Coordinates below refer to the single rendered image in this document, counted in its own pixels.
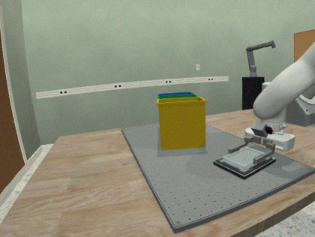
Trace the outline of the yellow recycle bin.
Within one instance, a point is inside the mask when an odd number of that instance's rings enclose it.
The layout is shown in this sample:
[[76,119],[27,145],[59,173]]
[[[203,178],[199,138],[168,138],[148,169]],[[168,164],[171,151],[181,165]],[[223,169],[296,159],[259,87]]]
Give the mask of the yellow recycle bin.
[[201,97],[157,99],[161,150],[206,147],[206,102]]

